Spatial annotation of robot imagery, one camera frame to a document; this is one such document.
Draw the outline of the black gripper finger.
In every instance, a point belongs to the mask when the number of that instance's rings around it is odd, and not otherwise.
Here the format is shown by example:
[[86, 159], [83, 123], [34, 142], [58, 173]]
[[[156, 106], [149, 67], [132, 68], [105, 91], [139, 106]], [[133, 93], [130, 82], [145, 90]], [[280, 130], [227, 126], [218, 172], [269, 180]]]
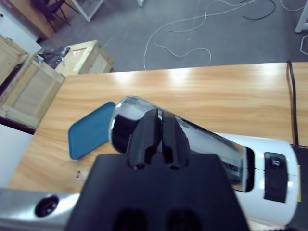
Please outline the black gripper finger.
[[151, 163], [159, 145], [158, 110], [152, 109], [144, 114], [132, 133], [127, 149], [128, 165], [142, 170]]
[[162, 112], [162, 154], [172, 170], [185, 169], [191, 154], [188, 138], [176, 117]]

